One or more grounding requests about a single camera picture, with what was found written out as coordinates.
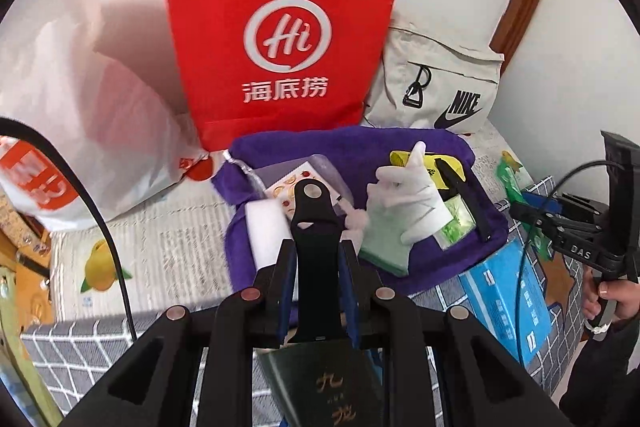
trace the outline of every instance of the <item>red paper bag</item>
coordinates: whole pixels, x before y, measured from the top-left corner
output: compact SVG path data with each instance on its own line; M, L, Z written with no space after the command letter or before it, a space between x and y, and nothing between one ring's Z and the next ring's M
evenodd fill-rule
M168 0L204 147L356 124L394 0Z

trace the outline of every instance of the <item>cardboard box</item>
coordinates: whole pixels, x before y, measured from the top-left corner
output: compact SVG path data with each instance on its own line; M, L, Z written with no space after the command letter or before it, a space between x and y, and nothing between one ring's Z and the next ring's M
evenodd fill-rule
M460 274L476 317L516 359L515 305L521 258L522 242L516 238ZM520 346L528 365L551 332L549 311L528 257L521 286Z

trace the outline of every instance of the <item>haidilao logo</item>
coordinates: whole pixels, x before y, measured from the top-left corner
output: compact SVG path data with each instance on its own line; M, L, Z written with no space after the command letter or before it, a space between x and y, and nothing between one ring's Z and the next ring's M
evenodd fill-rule
M331 22L309 0L273 0L258 8L244 28L244 49L254 64L294 73L315 64L331 42Z

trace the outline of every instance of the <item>gray checkered blanket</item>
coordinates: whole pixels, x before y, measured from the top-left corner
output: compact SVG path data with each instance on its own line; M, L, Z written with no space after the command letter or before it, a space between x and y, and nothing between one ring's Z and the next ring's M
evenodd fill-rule
M553 188L553 179L546 178L529 190L547 195ZM509 203L499 201L498 210L509 220L509 239L519 237L524 242L526 232L519 222L514 221L508 214ZM529 259L544 290L545 274L540 267L536 254L529 249ZM527 367L529 374L552 394L558 385L564 371L567 369L571 356L580 342L582 334L582 312L580 309L580 288L582 286L582 265L577 261L565 258L565 264L574 277L576 283L571 290L569 306L565 314L559 305L549 310L552 319L552 331L547 337L536 357ZM467 295L458 277L437 285L424 292L411 296L419 305L427 308L445 310L451 306L462 305L471 312ZM216 303L203 303L196 309L205 309ZM151 314L139 314L134 317L136 331L142 333L162 311ZM42 378L53 395L63 413L67 413L91 388L108 368L132 344L127 333L124 317L107 317L95 320L77 321L72 323L57 323L55 325L40 325L30 328L22 334L22 340L38 369ZM435 372L433 353L428 347L430 361L431 386L433 390L436 418L438 425L443 425L440 390ZM200 371L196 384L196 394L191 414L191 425L195 425L202 388L202 375L207 353L203 354ZM278 410L271 390L260 369L254 355L253 372L253 420L254 427L276 427L280 424L282 415Z

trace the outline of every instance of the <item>human hand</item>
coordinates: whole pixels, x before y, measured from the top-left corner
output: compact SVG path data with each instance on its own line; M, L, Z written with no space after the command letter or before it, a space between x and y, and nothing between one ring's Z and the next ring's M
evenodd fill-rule
M614 321L630 319L640 311L640 284L617 280L601 282L596 288L593 270L585 266L582 277L582 311L589 320L593 320L601 311L598 296L618 302Z

